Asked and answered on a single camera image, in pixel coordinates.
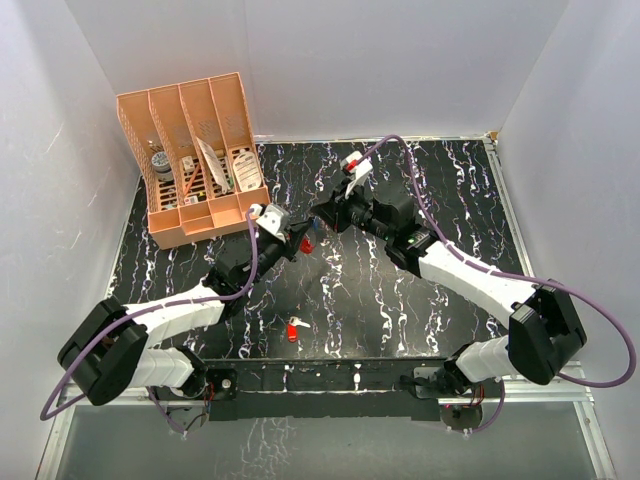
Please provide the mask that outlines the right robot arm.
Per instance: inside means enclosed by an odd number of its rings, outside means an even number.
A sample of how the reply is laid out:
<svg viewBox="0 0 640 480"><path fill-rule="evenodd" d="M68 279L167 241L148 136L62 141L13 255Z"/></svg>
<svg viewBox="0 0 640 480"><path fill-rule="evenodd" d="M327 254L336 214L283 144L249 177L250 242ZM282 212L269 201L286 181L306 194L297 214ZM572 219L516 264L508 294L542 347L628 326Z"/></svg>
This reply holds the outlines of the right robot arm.
<svg viewBox="0 0 640 480"><path fill-rule="evenodd" d="M412 200L382 203L363 194L335 193L312 213L337 233L354 226L380 238L401 270L438 283L498 320L507 335L460 347L428 377L410 383L429 393L466 397L481 382L506 375L547 385L587 341L570 296L556 287L504 279L499 270L450 251L420 223Z"/></svg>

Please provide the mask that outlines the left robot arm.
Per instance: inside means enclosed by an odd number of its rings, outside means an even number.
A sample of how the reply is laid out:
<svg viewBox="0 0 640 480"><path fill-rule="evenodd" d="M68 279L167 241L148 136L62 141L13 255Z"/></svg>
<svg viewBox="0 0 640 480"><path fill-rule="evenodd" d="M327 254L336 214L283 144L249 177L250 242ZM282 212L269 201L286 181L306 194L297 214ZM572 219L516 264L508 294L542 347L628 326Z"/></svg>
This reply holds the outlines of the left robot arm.
<svg viewBox="0 0 640 480"><path fill-rule="evenodd" d="M166 387L186 399L206 389L206 364L185 346L164 341L224 323L238 314L250 290L281 259L294 260L313 221L271 234L259 223L228 242L208 274L193 288L156 301L123 305L109 297L91 310L60 349L57 361L95 406L128 388Z"/></svg>

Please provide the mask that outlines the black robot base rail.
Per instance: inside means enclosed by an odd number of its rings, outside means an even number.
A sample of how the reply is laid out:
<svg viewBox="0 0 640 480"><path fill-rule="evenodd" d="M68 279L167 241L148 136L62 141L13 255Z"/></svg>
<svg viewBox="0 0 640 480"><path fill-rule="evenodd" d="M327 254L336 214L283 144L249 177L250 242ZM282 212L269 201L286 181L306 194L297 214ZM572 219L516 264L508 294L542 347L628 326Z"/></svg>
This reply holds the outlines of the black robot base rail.
<svg viewBox="0 0 640 480"><path fill-rule="evenodd" d="M474 429L502 384L447 386L442 358L212 359L182 395L211 421L267 417L404 417Z"/></svg>

